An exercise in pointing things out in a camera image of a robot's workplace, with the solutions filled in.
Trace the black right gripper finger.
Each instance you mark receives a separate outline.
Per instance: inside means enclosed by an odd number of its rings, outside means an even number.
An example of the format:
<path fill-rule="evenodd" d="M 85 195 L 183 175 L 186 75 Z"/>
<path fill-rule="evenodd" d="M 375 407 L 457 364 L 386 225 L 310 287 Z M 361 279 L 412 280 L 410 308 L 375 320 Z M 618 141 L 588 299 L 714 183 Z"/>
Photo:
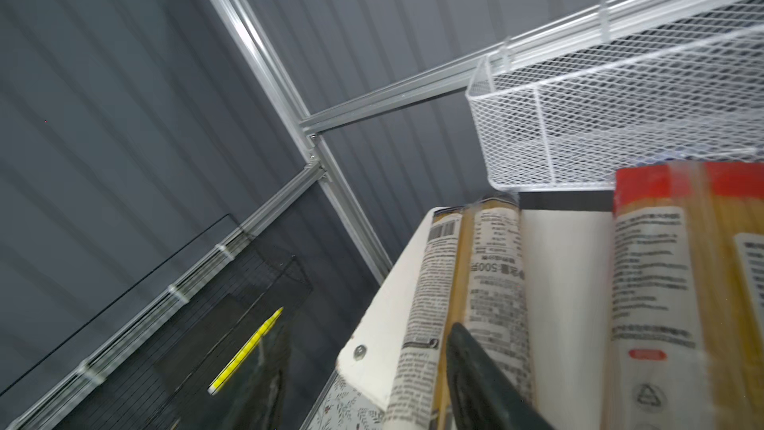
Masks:
<path fill-rule="evenodd" d="M 551 427 L 459 322 L 452 326 L 448 338 L 447 376 L 458 429 Z"/>

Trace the dark blue spaghetti bag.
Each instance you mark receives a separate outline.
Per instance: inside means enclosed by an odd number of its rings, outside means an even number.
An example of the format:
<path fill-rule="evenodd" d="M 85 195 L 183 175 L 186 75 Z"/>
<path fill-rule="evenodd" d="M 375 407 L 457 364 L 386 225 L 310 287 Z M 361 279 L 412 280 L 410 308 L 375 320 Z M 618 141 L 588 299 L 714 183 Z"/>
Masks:
<path fill-rule="evenodd" d="M 521 402 L 534 403 L 526 274 L 516 200 L 499 195 L 438 210 L 385 410 L 386 429 L 453 429 L 447 339 L 463 326 Z"/>

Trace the red spaghetti bag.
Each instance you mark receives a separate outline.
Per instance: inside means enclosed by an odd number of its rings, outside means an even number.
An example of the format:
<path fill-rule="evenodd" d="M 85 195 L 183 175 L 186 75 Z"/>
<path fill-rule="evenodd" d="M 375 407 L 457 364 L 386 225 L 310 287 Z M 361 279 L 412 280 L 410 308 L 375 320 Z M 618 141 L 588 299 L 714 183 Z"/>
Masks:
<path fill-rule="evenodd" d="M 763 167 L 620 169 L 605 429 L 763 425 Z"/>

